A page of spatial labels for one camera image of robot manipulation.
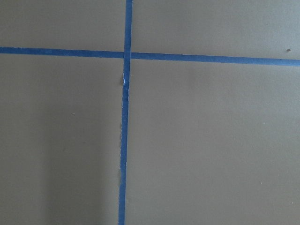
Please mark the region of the blue tape strip lengthwise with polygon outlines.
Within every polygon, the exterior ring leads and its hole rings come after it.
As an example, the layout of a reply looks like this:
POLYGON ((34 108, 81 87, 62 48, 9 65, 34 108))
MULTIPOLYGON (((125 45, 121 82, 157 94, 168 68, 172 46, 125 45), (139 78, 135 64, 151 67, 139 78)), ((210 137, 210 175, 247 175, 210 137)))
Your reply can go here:
POLYGON ((126 1, 124 57, 123 57, 123 90, 121 112, 121 140, 120 140, 120 186, 118 224, 125 224, 126 212, 126 176, 127 176, 127 150, 128 150, 128 112, 129 87, 131 66, 131 36, 132 36, 133 1, 126 1))

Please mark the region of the blue tape strip crosswise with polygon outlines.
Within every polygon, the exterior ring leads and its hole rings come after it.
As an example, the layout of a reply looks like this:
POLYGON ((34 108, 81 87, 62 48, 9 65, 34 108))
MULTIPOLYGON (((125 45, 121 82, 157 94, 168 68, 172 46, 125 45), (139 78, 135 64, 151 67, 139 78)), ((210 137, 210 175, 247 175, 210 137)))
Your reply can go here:
MULTIPOLYGON (((124 52, 97 51, 97 50, 69 50, 49 48, 25 48, 25 47, 1 47, 1 54, 26 54, 26 55, 51 55, 68 57, 90 57, 90 58, 116 58, 123 59, 124 52)), ((299 60, 253 58, 253 57, 231 57, 231 56, 209 56, 209 55, 185 55, 166 53, 142 53, 132 52, 131 59, 134 60, 166 60, 166 61, 190 61, 190 62, 211 62, 211 63, 232 63, 252 65, 272 65, 298 67, 299 60)))

